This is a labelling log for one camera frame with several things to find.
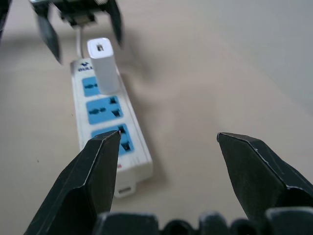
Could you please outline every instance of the power strip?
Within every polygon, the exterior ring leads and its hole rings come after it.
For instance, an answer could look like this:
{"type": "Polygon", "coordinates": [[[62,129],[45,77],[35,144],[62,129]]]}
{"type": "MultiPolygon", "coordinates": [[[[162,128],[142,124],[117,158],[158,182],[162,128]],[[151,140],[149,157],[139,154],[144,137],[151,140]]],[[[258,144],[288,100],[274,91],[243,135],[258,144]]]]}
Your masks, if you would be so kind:
{"type": "Polygon", "coordinates": [[[153,163],[120,74],[119,91],[103,95],[90,58],[73,61],[70,66],[80,149],[97,134],[120,130],[114,195],[133,194],[138,182],[152,176],[153,163]]]}

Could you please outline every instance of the blue outlet panel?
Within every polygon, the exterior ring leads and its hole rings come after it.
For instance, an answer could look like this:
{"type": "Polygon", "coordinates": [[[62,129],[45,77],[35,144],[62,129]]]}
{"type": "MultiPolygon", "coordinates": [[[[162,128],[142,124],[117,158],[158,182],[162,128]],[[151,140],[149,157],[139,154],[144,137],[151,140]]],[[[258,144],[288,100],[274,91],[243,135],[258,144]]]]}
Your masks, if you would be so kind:
{"type": "Polygon", "coordinates": [[[97,124],[123,117],[117,96],[97,99],[86,103],[90,124],[97,124]]]}
{"type": "Polygon", "coordinates": [[[122,156],[124,154],[127,153],[131,153],[134,150],[134,146],[132,143],[132,139],[129,135],[127,126],[125,124],[121,124],[121,125],[117,125],[117,126],[112,126],[112,127],[108,127],[105,129],[101,129],[101,130],[97,130],[92,132],[91,137],[95,137],[96,135],[108,132],[108,131],[114,131],[114,130],[120,130],[122,133],[122,138],[121,138],[121,142],[119,145],[119,152],[118,155],[122,156]]]}
{"type": "Polygon", "coordinates": [[[86,97],[100,94],[96,77],[87,77],[83,79],[84,94],[86,97]]]}

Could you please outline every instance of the brand logo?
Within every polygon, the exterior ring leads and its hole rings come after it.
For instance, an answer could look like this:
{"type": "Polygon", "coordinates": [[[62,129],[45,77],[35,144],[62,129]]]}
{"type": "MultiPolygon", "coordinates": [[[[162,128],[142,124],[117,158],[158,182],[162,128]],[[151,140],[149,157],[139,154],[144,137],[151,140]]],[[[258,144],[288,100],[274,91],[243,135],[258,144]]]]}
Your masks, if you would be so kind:
{"type": "Polygon", "coordinates": [[[92,70],[93,69],[92,66],[89,66],[88,62],[81,63],[80,65],[83,66],[83,67],[78,68],[79,72],[86,71],[86,70],[92,70]]]}

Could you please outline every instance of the usb charger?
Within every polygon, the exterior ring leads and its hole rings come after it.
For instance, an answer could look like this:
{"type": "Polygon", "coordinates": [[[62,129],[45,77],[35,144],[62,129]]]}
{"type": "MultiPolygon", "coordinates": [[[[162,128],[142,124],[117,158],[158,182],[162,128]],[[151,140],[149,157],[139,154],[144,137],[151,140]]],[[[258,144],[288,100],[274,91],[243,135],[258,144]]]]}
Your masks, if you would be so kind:
{"type": "Polygon", "coordinates": [[[119,90],[114,51],[107,38],[95,38],[87,42],[89,56],[96,76],[99,91],[111,94],[119,90]]]}

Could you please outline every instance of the table surface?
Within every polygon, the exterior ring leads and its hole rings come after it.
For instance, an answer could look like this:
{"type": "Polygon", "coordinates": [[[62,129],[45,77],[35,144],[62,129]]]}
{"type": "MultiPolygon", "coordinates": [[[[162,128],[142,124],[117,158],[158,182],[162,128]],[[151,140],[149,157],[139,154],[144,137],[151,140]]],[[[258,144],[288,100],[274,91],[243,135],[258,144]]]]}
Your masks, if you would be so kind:
{"type": "MultiPolygon", "coordinates": [[[[120,0],[126,45],[107,16],[84,40],[108,37],[155,166],[112,211],[152,212],[197,226],[201,213],[245,216],[218,132],[265,141],[313,182],[313,29],[304,0],[120,0]]],[[[0,47],[0,234],[22,234],[78,154],[69,64],[75,31],[54,12],[60,66],[28,1],[14,0],[0,47]]]]}

